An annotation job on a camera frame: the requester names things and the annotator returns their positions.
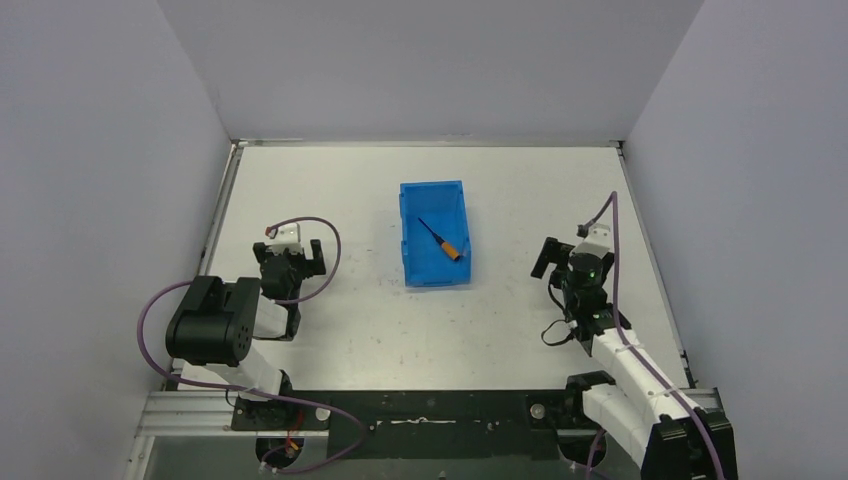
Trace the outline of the orange handled screwdriver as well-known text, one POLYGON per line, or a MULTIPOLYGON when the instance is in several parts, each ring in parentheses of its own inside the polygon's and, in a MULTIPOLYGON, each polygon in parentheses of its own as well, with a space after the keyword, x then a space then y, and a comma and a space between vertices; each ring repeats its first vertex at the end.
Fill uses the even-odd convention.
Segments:
POLYGON ((418 221, 430 233, 434 241, 451 261, 459 262, 461 260, 462 254, 455 246, 436 233, 422 218, 418 218, 418 221))

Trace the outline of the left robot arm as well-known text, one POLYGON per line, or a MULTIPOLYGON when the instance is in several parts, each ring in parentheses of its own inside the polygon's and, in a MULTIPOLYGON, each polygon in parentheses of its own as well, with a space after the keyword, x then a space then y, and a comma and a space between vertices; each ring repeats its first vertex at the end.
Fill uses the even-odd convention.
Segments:
POLYGON ((274 367, 253 345, 255 340, 291 341, 301 322, 299 298, 306 279, 327 273, 321 241, 256 242, 257 277, 227 283, 197 276, 190 283, 165 334, 168 353, 205 367, 229 384, 243 386, 238 396, 254 404, 271 403, 271 394, 292 392, 288 374, 274 367))

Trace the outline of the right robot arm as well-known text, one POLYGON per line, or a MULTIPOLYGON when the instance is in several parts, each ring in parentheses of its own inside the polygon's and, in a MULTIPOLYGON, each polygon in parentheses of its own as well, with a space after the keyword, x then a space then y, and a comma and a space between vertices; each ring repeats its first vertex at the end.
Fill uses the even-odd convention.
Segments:
POLYGON ((556 304, 578 342, 600 369, 572 375, 564 410, 615 439, 643 479, 736 479, 733 427, 722 410, 708 410, 661 372, 604 283, 615 265, 610 234, 598 230, 571 245, 543 243, 531 271, 559 290, 556 304))

